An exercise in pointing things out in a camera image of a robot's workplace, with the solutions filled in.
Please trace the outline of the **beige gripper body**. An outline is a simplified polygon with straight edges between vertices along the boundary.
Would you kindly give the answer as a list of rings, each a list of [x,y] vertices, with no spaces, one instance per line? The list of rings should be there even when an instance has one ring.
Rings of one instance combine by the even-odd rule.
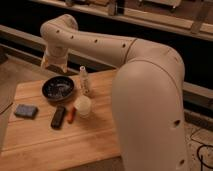
[[[50,65],[60,68],[64,73],[67,72],[67,60],[68,54],[53,55],[48,50],[45,50],[43,59],[41,61],[41,67],[47,68]]]

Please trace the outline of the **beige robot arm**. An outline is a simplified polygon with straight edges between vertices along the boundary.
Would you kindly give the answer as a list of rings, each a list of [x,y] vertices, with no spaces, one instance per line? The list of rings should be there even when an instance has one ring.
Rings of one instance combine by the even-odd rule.
[[[125,171],[189,171],[184,129],[184,62],[170,46],[84,32],[69,14],[44,22],[42,66],[67,69],[70,49],[118,68],[111,108]]]

